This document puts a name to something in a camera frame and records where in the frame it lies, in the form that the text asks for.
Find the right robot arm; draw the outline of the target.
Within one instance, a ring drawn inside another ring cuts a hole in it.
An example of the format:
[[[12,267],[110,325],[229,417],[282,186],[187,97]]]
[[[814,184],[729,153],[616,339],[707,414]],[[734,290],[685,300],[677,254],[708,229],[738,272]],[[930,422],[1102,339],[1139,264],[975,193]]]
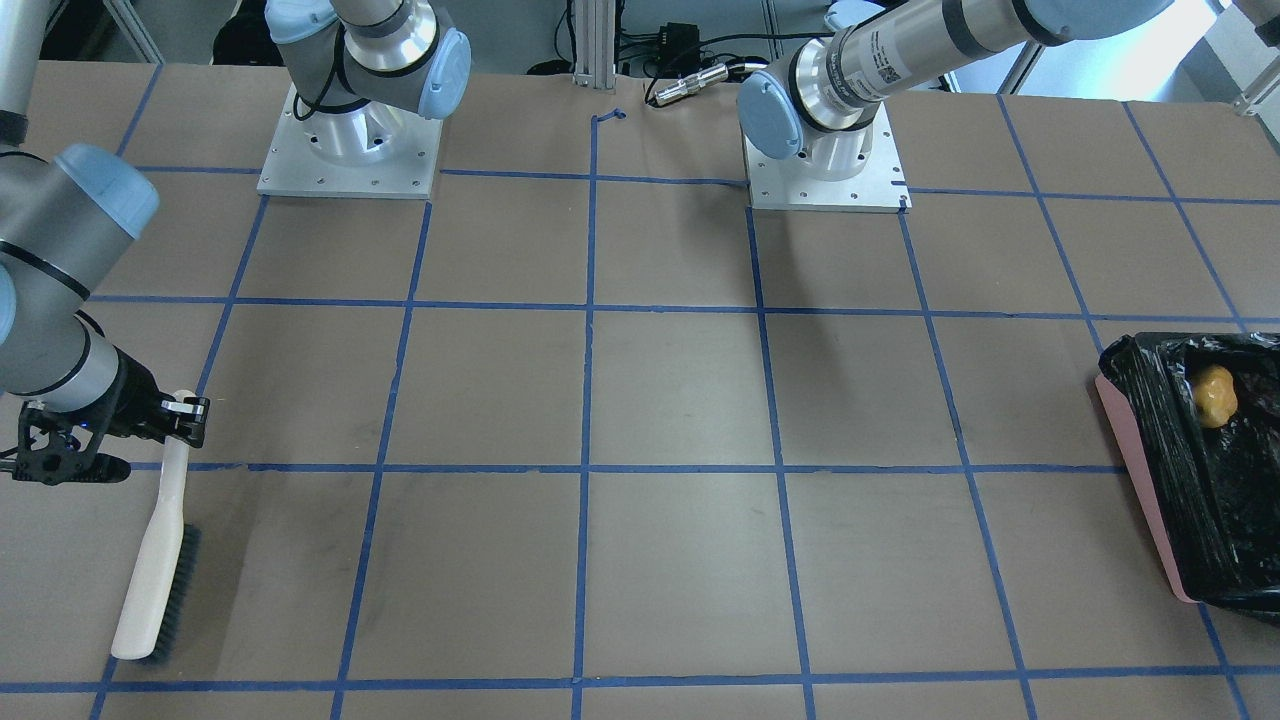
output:
[[[157,210],[157,191],[90,143],[51,160],[27,152],[27,109],[50,14],[3,4],[1,382],[22,400],[3,470],[45,486],[116,483],[131,465],[106,436],[204,446],[210,402],[169,395],[82,310]]]

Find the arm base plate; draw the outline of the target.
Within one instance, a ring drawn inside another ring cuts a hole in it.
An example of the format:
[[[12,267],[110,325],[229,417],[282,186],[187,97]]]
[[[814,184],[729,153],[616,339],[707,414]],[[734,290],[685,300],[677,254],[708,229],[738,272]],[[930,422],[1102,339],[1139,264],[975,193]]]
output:
[[[293,199],[431,197],[444,122],[370,102],[346,114],[298,120],[294,87],[259,176],[264,196]]]
[[[768,158],[749,138],[742,150],[756,210],[900,213],[913,206],[884,104],[870,126],[854,133],[820,137],[806,129],[794,158]]]

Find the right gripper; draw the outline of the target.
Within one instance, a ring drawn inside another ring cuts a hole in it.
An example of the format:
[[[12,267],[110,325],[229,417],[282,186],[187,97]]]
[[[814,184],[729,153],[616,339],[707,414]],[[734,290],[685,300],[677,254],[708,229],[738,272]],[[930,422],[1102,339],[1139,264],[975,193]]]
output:
[[[164,393],[152,373],[127,354],[115,378],[93,401],[56,410],[50,398],[27,398],[18,418],[17,445],[3,452],[3,471],[19,482],[116,483],[131,465],[100,451],[102,438],[178,439],[191,448],[205,442],[210,400]]]

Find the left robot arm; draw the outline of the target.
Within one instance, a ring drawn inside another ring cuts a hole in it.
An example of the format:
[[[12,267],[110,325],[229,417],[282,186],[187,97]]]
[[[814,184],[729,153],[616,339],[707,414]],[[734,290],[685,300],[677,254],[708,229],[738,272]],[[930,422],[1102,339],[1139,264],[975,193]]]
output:
[[[1027,41],[1047,47],[1134,29],[1164,1],[905,1],[814,38],[750,74],[737,96],[749,142],[826,178],[858,174],[881,104]]]

